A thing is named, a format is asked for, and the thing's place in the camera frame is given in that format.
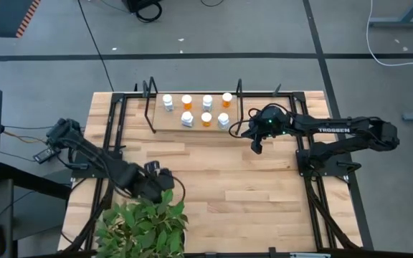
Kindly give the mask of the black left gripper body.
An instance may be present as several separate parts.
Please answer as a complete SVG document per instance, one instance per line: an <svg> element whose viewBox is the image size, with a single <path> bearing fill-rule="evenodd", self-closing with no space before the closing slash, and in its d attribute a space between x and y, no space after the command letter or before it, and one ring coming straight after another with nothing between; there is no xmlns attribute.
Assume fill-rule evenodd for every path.
<svg viewBox="0 0 413 258"><path fill-rule="evenodd" d="M133 197L162 201L162 192L173 188L172 172L167 168L162 168L157 172L154 171L150 176L142 176L139 173L130 185L129 191Z"/></svg>

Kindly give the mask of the grey metal table leg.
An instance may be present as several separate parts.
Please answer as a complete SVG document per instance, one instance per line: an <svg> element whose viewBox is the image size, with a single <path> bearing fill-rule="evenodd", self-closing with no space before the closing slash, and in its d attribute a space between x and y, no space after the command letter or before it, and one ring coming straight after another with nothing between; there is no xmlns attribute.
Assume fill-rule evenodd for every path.
<svg viewBox="0 0 413 258"><path fill-rule="evenodd" d="M370 12L367 20L369 27L413 27L413 4L398 17L373 17L374 0L370 3Z"/></svg>

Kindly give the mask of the wooden shelf board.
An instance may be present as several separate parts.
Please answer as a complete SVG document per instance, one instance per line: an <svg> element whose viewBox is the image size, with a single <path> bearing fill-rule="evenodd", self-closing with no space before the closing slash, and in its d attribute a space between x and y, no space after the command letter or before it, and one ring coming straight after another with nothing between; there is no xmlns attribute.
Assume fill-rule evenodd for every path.
<svg viewBox="0 0 413 258"><path fill-rule="evenodd" d="M163 104L163 94L157 94L155 111L153 114L153 128L155 130L162 131L201 131L201 132L222 132L226 133L227 130L221 130L218 127L218 115L220 113L226 113L229 116L229 123L235 123L238 121L237 117L237 97L233 95L231 105L229 107L222 106L222 94L216 95L210 93L213 97L212 103L212 121L209 127L204 127L201 121L201 114L204 113L202 110L202 98L204 94L190 94L192 96L192 108L189 110L194 116L193 126L186 127L181 124L181 115L186 110L183 107L181 97L184 93L181 94L171 94L173 98L174 110L171 112L166 111Z"/></svg>

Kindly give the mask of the black equipment box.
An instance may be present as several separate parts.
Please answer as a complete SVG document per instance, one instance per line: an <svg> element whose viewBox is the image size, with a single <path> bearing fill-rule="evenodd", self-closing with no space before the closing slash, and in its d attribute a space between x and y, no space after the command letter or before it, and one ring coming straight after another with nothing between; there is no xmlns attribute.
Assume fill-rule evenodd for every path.
<svg viewBox="0 0 413 258"><path fill-rule="evenodd" d="M130 13L136 13L149 6L160 8L160 0L121 0Z"/></svg>

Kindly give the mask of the black power adapter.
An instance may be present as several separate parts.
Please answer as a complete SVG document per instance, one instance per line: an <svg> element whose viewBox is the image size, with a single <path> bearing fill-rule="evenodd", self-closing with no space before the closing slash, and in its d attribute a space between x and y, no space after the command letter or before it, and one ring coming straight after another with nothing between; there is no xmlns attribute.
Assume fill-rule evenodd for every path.
<svg viewBox="0 0 413 258"><path fill-rule="evenodd" d="M33 156L33 159L38 164L43 164L44 162L49 161L51 158L57 156L60 153L61 153L61 150L59 148L46 148L43 151L35 154Z"/></svg>

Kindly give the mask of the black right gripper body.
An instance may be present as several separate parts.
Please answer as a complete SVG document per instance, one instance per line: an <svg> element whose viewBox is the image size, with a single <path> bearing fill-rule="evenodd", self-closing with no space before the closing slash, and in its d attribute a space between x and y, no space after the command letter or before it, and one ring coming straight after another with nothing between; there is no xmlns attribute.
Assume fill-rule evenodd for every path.
<svg viewBox="0 0 413 258"><path fill-rule="evenodd" d="M255 139L275 138L279 135L295 135L292 124L295 114L287 110L282 105L269 104L261 110L251 108L255 114L248 120L248 130L255 131Z"/></svg>

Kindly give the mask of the green leafy plant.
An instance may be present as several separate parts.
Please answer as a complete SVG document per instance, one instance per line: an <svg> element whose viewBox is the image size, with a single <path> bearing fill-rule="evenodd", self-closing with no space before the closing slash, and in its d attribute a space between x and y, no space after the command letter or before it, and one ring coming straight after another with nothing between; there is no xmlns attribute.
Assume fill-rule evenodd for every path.
<svg viewBox="0 0 413 258"><path fill-rule="evenodd" d="M189 223L184 207L172 190L164 191L158 204L145 198L113 204L97 221L96 258L184 258Z"/></svg>

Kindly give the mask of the orange black striped floor mat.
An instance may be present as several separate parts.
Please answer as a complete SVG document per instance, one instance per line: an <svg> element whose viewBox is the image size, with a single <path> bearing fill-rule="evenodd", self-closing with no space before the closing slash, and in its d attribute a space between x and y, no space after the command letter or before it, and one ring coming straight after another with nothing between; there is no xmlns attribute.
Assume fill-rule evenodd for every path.
<svg viewBox="0 0 413 258"><path fill-rule="evenodd" d="M0 0L0 37L21 38L41 0Z"/></svg>

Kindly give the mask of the black metal shelf leg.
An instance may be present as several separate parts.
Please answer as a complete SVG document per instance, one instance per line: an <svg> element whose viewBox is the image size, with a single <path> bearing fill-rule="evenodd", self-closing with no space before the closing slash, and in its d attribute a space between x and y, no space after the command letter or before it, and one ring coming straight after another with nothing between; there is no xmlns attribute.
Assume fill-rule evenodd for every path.
<svg viewBox="0 0 413 258"><path fill-rule="evenodd" d="M153 124L151 120L149 119L148 116L148 110L149 110L149 102L151 99L151 91L155 90L155 93L158 94L158 89L155 83L155 80L153 77L150 77L149 82L146 82L145 80L143 81L143 97L146 99L146 106L145 106L145 112L144 112L144 117L146 119L146 122L149 125L149 128L151 129L152 133L155 134L156 130L153 128Z"/></svg>
<svg viewBox="0 0 413 258"><path fill-rule="evenodd" d="M239 78L238 79L238 83L237 83L237 88L236 88L236 96L237 96L237 117L238 117L238 129L239 130L241 128L241 123L243 121L243 116L244 116L244 112L243 112L243 90L242 90L242 79Z"/></svg>

